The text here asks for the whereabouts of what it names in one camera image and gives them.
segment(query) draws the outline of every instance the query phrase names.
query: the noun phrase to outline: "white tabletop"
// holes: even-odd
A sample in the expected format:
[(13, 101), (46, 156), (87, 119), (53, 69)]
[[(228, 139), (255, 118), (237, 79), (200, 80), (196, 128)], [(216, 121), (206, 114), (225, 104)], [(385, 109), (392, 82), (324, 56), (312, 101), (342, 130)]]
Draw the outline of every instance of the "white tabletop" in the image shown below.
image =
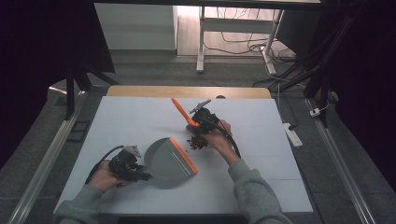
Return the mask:
[[(186, 111), (204, 100), (178, 99)], [(274, 189), (283, 212), (313, 211), (274, 100), (214, 99), (206, 108), (232, 124), (241, 157)], [(186, 121), (170, 98), (104, 97), (59, 202), (78, 194), (91, 168), (111, 148), (137, 145), (144, 156), (155, 141), (174, 137), (197, 166), (198, 174), (177, 182), (151, 178), (110, 190), (102, 197), (102, 212), (137, 216), (239, 214), (227, 163), (211, 147), (191, 149), (187, 142), (191, 134), (185, 127)]]

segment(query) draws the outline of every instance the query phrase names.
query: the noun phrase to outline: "orange brush handle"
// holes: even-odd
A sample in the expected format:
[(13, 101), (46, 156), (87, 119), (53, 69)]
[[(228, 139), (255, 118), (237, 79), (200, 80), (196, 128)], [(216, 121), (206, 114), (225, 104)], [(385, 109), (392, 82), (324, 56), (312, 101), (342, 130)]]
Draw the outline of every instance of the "orange brush handle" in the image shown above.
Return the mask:
[(199, 123), (195, 122), (192, 120), (189, 115), (184, 111), (183, 107), (181, 104), (178, 103), (178, 101), (175, 98), (172, 98), (172, 102), (174, 103), (175, 107), (177, 108), (178, 112), (184, 117), (184, 119), (189, 123), (192, 127), (197, 128), (199, 127)]

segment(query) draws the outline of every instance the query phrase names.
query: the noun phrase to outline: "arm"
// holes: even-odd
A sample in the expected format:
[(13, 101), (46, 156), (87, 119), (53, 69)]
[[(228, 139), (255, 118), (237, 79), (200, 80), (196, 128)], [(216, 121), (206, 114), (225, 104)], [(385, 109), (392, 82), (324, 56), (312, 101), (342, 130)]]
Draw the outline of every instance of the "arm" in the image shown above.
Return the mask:
[[(225, 120), (220, 122), (227, 132), (231, 133), (231, 125)], [(234, 182), (233, 193), (239, 209), (249, 223), (291, 223), (282, 214), (274, 191), (262, 179), (259, 171), (250, 170), (245, 162), (238, 158), (224, 134), (213, 131), (204, 135), (204, 138), (230, 165), (228, 172)]]
[(104, 161), (93, 175), (90, 183), (72, 201), (63, 201), (54, 214), (53, 223), (78, 224), (98, 223), (99, 202), (102, 194), (118, 184), (128, 181), (117, 179), (108, 169), (108, 161)]

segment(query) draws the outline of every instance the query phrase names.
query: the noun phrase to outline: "dustpan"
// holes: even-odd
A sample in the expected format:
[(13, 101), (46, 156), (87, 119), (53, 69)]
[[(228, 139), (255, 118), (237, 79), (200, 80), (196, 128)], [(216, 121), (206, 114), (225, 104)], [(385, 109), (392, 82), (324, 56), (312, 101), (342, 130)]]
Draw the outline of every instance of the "dustpan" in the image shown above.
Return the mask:
[(154, 178), (165, 181), (181, 180), (198, 173), (186, 152), (172, 137), (153, 143), (146, 151), (144, 161)]

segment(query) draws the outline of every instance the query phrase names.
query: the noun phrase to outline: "white wall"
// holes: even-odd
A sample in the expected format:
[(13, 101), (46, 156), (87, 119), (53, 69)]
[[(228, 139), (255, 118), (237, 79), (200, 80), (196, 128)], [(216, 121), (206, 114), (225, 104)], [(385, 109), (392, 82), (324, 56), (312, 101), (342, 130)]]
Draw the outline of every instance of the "white wall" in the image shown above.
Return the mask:
[(176, 49), (177, 7), (95, 4), (109, 49)]

